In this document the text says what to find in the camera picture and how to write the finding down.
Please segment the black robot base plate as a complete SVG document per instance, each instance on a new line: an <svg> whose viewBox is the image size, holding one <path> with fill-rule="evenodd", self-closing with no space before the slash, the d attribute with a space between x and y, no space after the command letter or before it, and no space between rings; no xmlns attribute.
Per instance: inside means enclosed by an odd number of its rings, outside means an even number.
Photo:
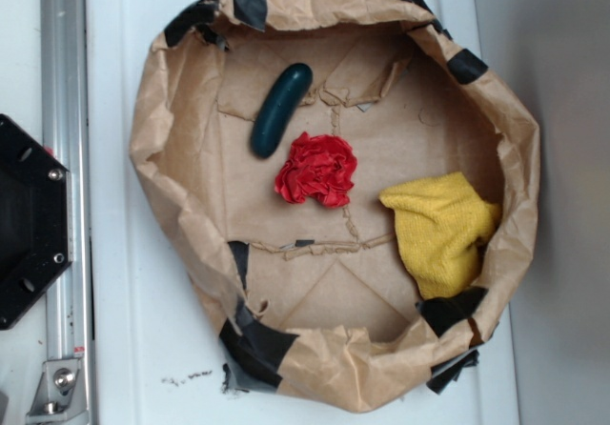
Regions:
<svg viewBox="0 0 610 425"><path fill-rule="evenodd" d="M11 329L71 264L70 172L1 116L1 329Z"/></svg>

